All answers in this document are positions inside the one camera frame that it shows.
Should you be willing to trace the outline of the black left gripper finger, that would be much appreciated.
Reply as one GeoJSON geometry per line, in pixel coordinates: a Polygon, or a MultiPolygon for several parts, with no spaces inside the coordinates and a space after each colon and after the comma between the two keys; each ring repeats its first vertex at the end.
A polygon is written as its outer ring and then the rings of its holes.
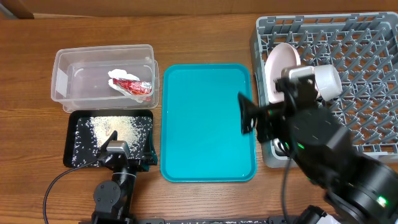
{"type": "Polygon", "coordinates": [[[146,136],[146,141],[145,141],[145,145],[144,145],[144,157],[146,159],[156,159],[157,158],[155,147],[153,145],[152,129],[149,130],[149,132],[146,136]]]}
{"type": "Polygon", "coordinates": [[[103,143],[103,145],[99,148],[98,155],[102,155],[106,151],[107,146],[111,141],[116,141],[118,138],[118,132],[113,131],[110,137],[103,143]]]}

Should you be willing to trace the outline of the pile of rice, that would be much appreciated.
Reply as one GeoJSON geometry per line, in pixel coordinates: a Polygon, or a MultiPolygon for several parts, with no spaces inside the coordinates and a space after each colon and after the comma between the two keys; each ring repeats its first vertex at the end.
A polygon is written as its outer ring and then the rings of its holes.
{"type": "Polygon", "coordinates": [[[79,167],[96,159],[100,147],[117,132],[118,141],[126,141],[129,159],[142,159],[144,145],[152,129],[152,118],[148,116],[96,116],[79,118],[72,133],[72,167],[79,167]]]}

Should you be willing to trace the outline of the white plastic cup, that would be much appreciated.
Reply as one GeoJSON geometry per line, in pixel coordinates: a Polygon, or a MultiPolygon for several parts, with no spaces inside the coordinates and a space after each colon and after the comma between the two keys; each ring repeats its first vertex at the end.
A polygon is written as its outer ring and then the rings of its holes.
{"type": "Polygon", "coordinates": [[[275,153],[278,156],[289,156],[289,151],[286,151],[283,144],[279,141],[279,139],[273,139],[272,140],[273,146],[275,153]]]}

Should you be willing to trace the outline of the red snack wrapper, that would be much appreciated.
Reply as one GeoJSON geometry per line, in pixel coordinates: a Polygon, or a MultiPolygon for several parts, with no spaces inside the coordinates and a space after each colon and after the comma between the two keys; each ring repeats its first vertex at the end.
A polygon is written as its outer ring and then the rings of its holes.
{"type": "Polygon", "coordinates": [[[125,95],[148,95],[152,91],[150,82],[127,79],[111,79],[111,86],[125,95]]]}

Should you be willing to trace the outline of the white napkin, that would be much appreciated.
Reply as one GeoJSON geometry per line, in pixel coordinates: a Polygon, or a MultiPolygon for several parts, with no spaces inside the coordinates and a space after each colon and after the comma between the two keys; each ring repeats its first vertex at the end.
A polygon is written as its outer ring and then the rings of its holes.
{"type": "MultiPolygon", "coordinates": [[[[109,76],[108,85],[114,90],[116,90],[116,89],[114,87],[112,87],[110,84],[112,78],[127,79],[127,80],[140,80],[140,78],[138,78],[137,76],[127,73],[127,71],[121,70],[121,69],[114,69],[112,71],[109,71],[108,76],[109,76]]],[[[123,95],[130,96],[133,100],[137,101],[138,103],[143,103],[144,101],[149,101],[147,95],[125,95],[125,94],[123,94],[123,95]]]]}

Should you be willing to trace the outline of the grey bowl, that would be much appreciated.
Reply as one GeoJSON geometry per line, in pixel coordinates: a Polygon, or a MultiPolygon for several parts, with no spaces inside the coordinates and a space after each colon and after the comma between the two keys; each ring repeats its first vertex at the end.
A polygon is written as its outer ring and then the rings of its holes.
{"type": "Polygon", "coordinates": [[[314,67],[315,83],[319,95],[329,101],[340,96],[342,84],[339,73],[333,65],[320,65],[314,67]]]}

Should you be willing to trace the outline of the pink plate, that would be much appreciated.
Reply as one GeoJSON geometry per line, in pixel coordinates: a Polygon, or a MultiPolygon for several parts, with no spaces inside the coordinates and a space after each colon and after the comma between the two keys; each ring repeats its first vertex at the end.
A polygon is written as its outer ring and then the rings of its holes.
{"type": "Polygon", "coordinates": [[[284,94],[277,92],[275,88],[275,81],[281,77],[283,69],[299,65],[301,65],[299,53],[290,44],[278,44],[270,52],[264,66],[269,103],[279,103],[284,100],[284,94]]]}

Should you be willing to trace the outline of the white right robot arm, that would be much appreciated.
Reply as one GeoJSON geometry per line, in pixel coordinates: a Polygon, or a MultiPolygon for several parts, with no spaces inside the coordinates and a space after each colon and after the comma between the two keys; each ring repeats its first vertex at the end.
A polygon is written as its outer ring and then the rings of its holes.
{"type": "Polygon", "coordinates": [[[397,172],[354,148],[351,132],[327,108],[290,100],[258,107],[238,95],[244,134],[278,139],[283,152],[348,223],[397,223],[397,172]]]}

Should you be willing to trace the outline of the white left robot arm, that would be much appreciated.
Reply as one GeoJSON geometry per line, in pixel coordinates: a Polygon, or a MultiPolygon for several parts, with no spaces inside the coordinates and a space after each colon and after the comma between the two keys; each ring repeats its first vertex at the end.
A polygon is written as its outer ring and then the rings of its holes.
{"type": "Polygon", "coordinates": [[[92,223],[137,223],[136,217],[130,213],[137,173],[147,172],[150,166],[158,163],[152,130],[144,137],[143,157],[138,159],[130,159],[127,142],[118,141],[117,138],[118,133],[114,131],[100,147],[97,156],[99,164],[113,173],[111,180],[104,181],[95,188],[92,223]]]}

